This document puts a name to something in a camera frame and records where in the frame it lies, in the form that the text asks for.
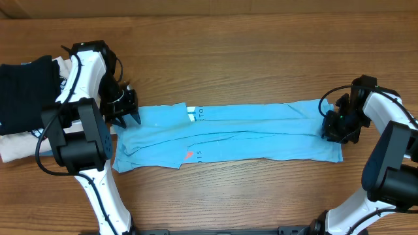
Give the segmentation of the light blue t-shirt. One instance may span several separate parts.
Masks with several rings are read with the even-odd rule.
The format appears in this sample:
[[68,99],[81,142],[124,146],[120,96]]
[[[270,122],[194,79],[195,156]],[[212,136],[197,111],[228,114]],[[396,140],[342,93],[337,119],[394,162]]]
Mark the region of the light blue t-shirt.
[[212,163],[266,158],[339,163],[342,146],[321,137],[319,100],[281,104],[143,106],[141,122],[124,116],[113,167],[128,172],[142,166],[180,168],[184,163]]

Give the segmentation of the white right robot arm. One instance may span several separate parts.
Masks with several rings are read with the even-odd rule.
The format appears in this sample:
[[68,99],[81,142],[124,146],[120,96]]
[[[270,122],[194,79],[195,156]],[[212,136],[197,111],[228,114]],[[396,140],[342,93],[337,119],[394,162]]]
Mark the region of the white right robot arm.
[[417,120],[403,106],[399,94],[377,85],[350,85],[337,112],[325,113],[323,138],[356,143],[362,127],[374,124],[380,138],[370,154],[361,188],[338,207],[324,211],[307,234],[367,234],[367,228],[392,213],[417,213]]

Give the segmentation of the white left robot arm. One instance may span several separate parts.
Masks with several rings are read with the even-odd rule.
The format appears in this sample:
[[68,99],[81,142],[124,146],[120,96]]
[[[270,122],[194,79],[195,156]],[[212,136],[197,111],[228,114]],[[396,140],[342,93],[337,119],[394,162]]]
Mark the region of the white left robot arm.
[[71,71],[55,103],[42,111],[41,136],[48,139],[56,163],[66,168],[63,175],[82,186],[97,218],[98,233],[136,234],[110,169],[109,125],[126,128],[126,115],[140,122],[137,93],[115,78],[121,61],[105,41],[76,43],[67,51]]

